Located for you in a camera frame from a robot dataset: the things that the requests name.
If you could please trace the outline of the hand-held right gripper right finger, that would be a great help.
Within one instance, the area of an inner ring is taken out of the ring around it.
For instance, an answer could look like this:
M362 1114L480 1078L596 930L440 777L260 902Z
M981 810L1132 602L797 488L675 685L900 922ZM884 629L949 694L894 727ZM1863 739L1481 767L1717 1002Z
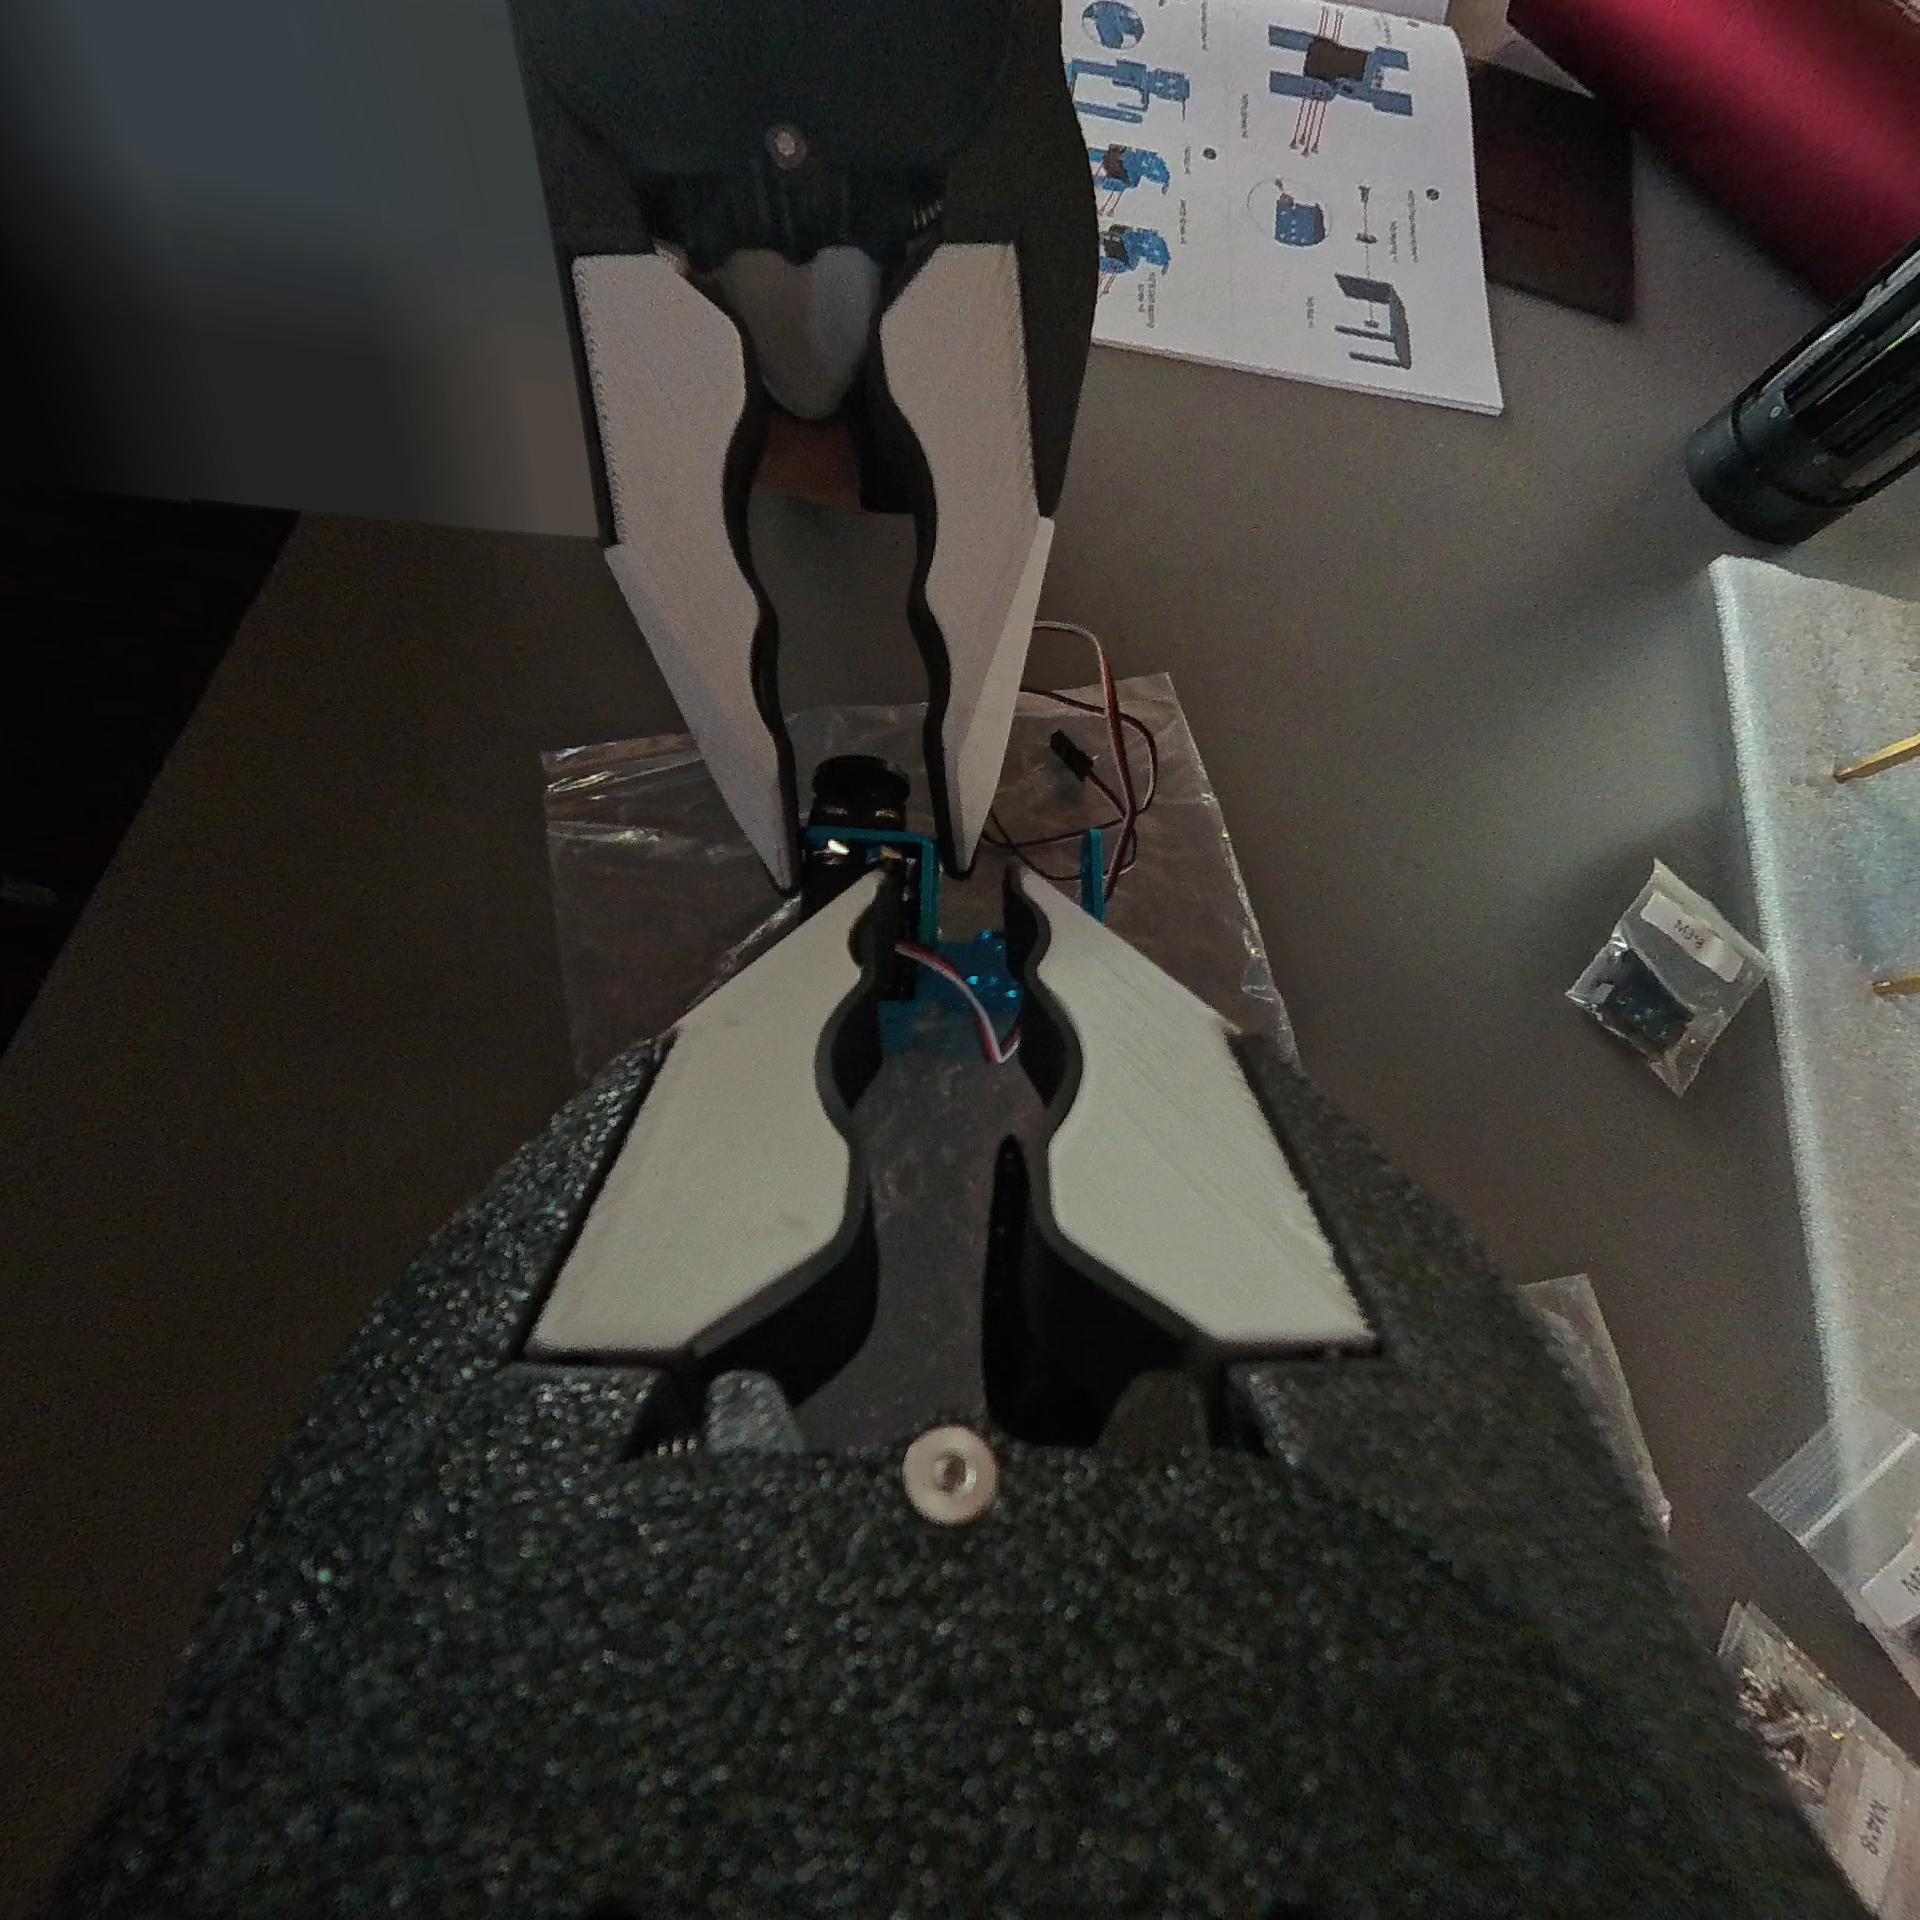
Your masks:
M1016 870L1019 1062L1045 1250L1206 1357L1369 1352L1373 1332L1211 1006Z

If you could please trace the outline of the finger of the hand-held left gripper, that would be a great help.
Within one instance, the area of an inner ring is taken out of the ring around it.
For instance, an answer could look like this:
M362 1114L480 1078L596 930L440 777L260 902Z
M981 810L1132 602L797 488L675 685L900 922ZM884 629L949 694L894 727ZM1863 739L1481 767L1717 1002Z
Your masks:
M577 258L574 303L614 526L605 558L731 815L793 892L778 629L742 518L762 426L750 352L735 319L657 254Z
M1018 256L938 245L878 317L878 399L914 489L909 623L947 870L994 805L1054 524L1041 511Z

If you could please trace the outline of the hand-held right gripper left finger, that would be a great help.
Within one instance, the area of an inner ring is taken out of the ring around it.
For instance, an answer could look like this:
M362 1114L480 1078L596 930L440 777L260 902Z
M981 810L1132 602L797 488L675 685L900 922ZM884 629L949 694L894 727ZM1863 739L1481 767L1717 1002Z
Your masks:
M858 877L673 1031L525 1346L844 1366L876 1315L851 1107L878 1071L893 879Z

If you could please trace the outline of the blue bracket with black servo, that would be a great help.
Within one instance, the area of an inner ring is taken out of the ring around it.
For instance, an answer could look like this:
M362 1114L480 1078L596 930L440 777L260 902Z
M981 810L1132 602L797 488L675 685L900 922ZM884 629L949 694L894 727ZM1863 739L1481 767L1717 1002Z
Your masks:
M1094 770L1092 758L1079 750L1065 732L1048 741L1068 772L1095 786L1115 806L1121 796ZM1023 989L1016 986L998 931L974 933L967 942L942 940L942 864L929 835L907 832L907 774L878 756L831 756L811 772L811 797L800 832L802 917L820 913L862 872L878 870L898 893L898 946L891 964L885 998L909 1002L922 991L940 1004L967 1011L974 1036L989 1064L1012 1062L1021 1038ZM1134 830L1124 812L1086 826L1077 835L1077 866L1065 879L1079 906L1105 922L1108 901L1128 864Z

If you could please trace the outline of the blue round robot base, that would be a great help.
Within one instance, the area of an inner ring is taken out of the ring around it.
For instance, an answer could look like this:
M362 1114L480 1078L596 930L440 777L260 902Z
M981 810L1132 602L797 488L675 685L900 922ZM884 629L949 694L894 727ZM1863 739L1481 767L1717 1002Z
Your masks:
M1831 768L1831 777L1836 783L1867 781L1880 774L1891 772L1896 767L1912 763L1920 754L1918 734L1911 734L1905 739L1891 741L1867 756L1860 756L1856 761L1847 765L1836 765ZM1907 998L1918 995L1918 973L1883 973L1873 980L1873 995L1878 998Z

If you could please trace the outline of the grey desk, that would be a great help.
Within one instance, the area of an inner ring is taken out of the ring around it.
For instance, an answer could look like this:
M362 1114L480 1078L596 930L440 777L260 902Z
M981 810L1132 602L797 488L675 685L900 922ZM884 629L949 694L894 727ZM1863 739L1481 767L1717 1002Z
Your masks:
M1670 1096L1565 1002L1662 859L1748 913L1682 444L1816 308L1635 160L1637 314L1494 290L1505 413L1099 352L1043 611L1164 671L1306 1067L1588 1274L1717 1629L1916 1710L1749 1489L1824 1422L1766 997ZM3 1058L3 1917L155 1714L371 1301L576 1085L539 750L677 727L588 540L308 515Z

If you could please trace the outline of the person's left hand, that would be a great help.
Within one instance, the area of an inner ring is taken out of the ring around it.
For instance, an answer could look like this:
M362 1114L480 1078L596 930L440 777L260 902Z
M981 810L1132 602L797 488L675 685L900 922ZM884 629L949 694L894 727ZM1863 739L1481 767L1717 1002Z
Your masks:
M849 415L800 419L771 408L755 488L807 506L862 511L862 468Z

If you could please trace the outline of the large clear plastic bag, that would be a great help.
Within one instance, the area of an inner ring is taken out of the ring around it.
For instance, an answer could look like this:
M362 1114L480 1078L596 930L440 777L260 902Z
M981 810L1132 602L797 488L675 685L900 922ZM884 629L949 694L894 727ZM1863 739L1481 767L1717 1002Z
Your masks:
M1108 924L1235 1027L1293 1055L1233 837L1179 696L1164 674L1123 678L1117 694L1146 808ZM1056 730L1121 794L1097 687L1023 694L994 821L1036 868L1066 877L1077 835L1119 806L1052 754ZM552 754L545 774L563 1000L574 1067L588 1080L780 939L800 904L764 875L686 736Z

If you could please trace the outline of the open instruction booklet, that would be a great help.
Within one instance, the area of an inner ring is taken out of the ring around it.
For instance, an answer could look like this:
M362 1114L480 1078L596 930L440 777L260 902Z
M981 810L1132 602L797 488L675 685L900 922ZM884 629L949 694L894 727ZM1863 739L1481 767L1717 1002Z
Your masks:
M1445 4L1068 2L1101 345L1503 410Z

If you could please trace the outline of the small bag of black parts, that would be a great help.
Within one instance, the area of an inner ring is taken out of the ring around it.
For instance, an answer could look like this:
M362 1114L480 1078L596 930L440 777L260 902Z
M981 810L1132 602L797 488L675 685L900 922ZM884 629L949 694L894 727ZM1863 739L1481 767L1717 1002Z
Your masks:
M1566 998L1682 1096L1766 975L1764 951L1655 861Z

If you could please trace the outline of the dark brown square pad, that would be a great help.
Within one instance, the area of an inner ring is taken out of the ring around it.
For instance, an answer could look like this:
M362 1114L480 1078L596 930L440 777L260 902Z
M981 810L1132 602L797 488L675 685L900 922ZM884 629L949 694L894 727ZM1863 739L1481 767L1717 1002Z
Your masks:
M1472 151L1492 283L1612 323L1633 317L1626 125L1604 104L1470 64Z

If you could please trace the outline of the white foam sheet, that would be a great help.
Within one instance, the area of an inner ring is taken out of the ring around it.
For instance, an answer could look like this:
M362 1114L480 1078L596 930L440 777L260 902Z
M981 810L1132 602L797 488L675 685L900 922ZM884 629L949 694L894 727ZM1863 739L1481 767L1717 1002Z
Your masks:
M1918 770L1914 602L1715 562L1749 872L1771 964L1829 1410L1916 1428Z

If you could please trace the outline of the dark red metal cylinder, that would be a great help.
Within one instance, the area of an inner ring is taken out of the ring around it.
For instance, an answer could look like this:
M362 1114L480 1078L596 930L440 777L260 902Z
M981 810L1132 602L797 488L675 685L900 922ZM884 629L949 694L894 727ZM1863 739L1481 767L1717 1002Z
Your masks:
M1512 2L1508 18L1822 299L1916 238L1911 6Z

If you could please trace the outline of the black ribbed cylinder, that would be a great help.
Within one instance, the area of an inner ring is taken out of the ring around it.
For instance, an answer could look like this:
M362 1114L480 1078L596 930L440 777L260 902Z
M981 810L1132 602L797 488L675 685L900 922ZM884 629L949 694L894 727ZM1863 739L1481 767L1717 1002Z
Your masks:
M1918 460L1918 245L1693 431L1686 473L1742 537L1795 546Z

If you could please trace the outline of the scattered small screw bags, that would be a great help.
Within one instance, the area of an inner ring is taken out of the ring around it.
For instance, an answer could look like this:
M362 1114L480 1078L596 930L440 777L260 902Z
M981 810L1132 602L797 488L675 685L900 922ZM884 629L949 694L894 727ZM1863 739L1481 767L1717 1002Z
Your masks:
M1659 1533L1670 1502L1646 1455L1617 1344L1583 1276L1521 1286L1521 1305L1572 1377L1592 1419ZM1717 1643L1740 1718L1824 1839L1862 1906L1918 1915L1918 1766L1854 1707L1775 1623L1733 1603Z

